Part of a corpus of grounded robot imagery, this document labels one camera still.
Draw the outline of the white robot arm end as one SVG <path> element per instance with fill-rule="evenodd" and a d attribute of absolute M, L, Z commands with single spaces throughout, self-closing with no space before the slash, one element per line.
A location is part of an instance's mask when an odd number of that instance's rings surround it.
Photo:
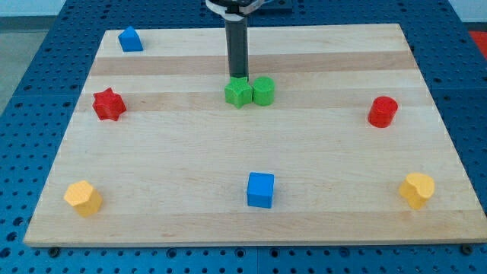
<path fill-rule="evenodd" d="M 241 21 L 258 10 L 265 2 L 265 0 L 205 0 L 205 5 L 226 21 Z"/>

